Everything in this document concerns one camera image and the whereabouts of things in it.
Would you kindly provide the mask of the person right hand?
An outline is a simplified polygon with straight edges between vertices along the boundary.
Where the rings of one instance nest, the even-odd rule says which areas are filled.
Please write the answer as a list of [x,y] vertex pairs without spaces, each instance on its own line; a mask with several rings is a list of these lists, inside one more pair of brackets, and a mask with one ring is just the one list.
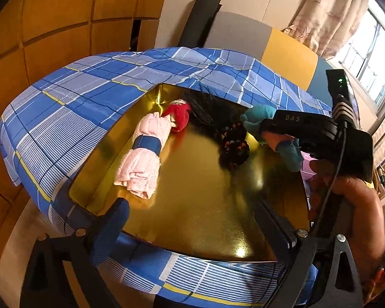
[[[324,160],[312,160],[310,168],[315,175],[310,179],[311,209],[308,217],[310,221],[316,221],[334,166]],[[360,279],[365,281],[382,264],[385,254],[385,220],[380,199],[373,189],[354,177],[338,177],[332,192],[343,196],[352,207],[351,226],[346,238]]]

